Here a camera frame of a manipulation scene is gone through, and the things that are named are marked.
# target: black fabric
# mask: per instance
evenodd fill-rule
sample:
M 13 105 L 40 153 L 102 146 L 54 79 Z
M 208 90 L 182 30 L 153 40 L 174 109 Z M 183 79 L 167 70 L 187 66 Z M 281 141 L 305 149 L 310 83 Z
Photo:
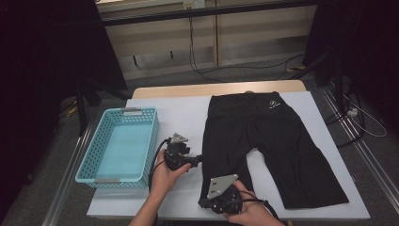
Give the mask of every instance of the black fabric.
M 235 173 L 254 190 L 246 159 L 253 148 L 263 154 L 285 208 L 348 202 L 303 122 L 276 92 L 212 97 L 203 134 L 200 198 L 206 199 L 211 178 Z

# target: gray floor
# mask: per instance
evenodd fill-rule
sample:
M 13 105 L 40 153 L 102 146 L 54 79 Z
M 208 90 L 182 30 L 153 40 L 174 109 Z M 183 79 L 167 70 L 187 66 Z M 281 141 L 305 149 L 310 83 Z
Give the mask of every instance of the gray floor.
M 258 62 L 245 63 L 241 66 L 264 67 L 282 62 L 288 57 L 275 60 L 262 60 Z M 288 67 L 299 66 L 301 57 L 297 57 L 288 63 Z M 284 71 L 284 65 L 271 69 L 250 69 L 233 68 L 222 69 L 205 75 L 226 82 L 240 81 L 266 81 L 273 80 Z M 281 79 L 290 77 L 286 73 Z M 324 118 L 330 116 L 333 111 L 327 104 L 325 96 L 321 93 L 321 88 L 314 84 L 312 75 L 302 79 L 308 90 L 319 107 Z M 192 71 L 181 73 L 168 73 L 162 75 L 143 76 L 137 79 L 128 80 L 129 93 L 139 87 L 184 85 L 184 84 L 207 84 L 215 81 L 201 77 Z M 88 119 L 95 124 L 99 120 L 102 112 L 109 107 L 124 106 L 125 102 L 114 99 L 106 93 L 100 93 L 103 101 L 100 106 L 87 106 Z M 367 105 L 367 100 L 361 100 L 363 108 L 371 115 L 377 117 L 374 110 Z M 374 133 L 381 133 L 379 127 L 370 119 L 366 118 L 367 128 Z M 328 127 L 334 141 L 337 144 L 346 142 L 349 138 L 345 134 L 341 125 L 333 123 Z M 77 114 L 70 117 L 63 117 L 58 123 L 53 140 L 49 145 L 46 155 L 38 164 L 37 170 L 33 174 L 34 182 L 24 186 L 18 199 L 11 206 L 8 215 L 2 225 L 41 225 L 50 208 L 52 199 L 64 176 L 65 169 L 69 165 L 72 153 L 78 141 L 79 120 Z M 395 166 L 399 159 L 399 139 L 398 133 L 388 128 L 385 137 L 372 137 L 365 135 L 363 140 L 367 143 L 373 154 L 378 159 L 382 168 L 390 175 L 392 181 L 399 184 L 399 169 Z M 340 150 L 341 156 L 352 175 L 359 180 L 356 186 L 360 196 L 363 198 L 366 207 L 371 215 L 371 219 L 362 221 L 294 221 L 294 225 L 392 225 L 399 221 L 398 212 L 392 207 L 390 200 L 381 189 L 374 175 L 369 170 L 361 158 L 359 151 L 354 145 L 348 145 Z M 57 225 L 127 225 L 126 220 L 99 220 L 86 216 L 88 206 L 94 190 L 85 186 L 71 183 L 68 189 L 67 199 L 63 202 L 62 210 L 58 218 L 55 219 Z M 200 222 L 169 222 L 170 225 L 201 225 Z

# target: forearm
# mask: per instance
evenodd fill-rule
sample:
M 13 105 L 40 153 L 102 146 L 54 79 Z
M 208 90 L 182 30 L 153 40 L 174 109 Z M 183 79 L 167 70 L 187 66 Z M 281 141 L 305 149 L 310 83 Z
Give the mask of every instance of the forearm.
M 166 195 L 150 193 L 147 200 L 130 222 L 129 226 L 151 226 L 156 218 L 156 213 Z

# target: white table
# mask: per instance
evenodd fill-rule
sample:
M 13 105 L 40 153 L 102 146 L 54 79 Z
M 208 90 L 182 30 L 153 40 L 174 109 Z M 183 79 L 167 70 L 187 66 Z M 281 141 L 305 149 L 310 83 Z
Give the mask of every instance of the white table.
M 316 146 L 323 152 L 334 171 L 349 203 L 328 207 L 286 210 L 283 208 L 276 185 L 264 164 L 263 156 L 253 151 L 247 155 L 255 192 L 260 199 L 267 199 L 281 219 L 365 219 L 370 215 L 355 187 L 311 94 L 307 91 L 280 94 L 300 116 Z M 170 97 L 129 100 L 126 106 L 155 106 L 158 110 L 162 140 L 178 132 L 189 141 L 191 154 L 201 152 L 202 134 L 210 96 Z M 202 183 L 201 165 L 185 174 L 167 195 L 158 215 L 160 219 L 224 220 L 210 209 L 197 204 Z M 147 189 L 98 188 L 95 192 L 88 216 L 95 218 L 131 218 L 148 195 Z

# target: black athletic shorts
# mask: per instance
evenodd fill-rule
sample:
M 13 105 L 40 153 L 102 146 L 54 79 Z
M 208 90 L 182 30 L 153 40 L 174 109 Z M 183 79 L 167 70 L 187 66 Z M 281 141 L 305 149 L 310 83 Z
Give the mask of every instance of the black athletic shorts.
M 211 98 L 203 134 L 200 198 L 206 199 L 211 178 L 235 173 L 248 190 L 254 190 L 246 159 L 253 148 L 263 154 L 286 209 L 348 202 L 303 122 L 277 92 Z

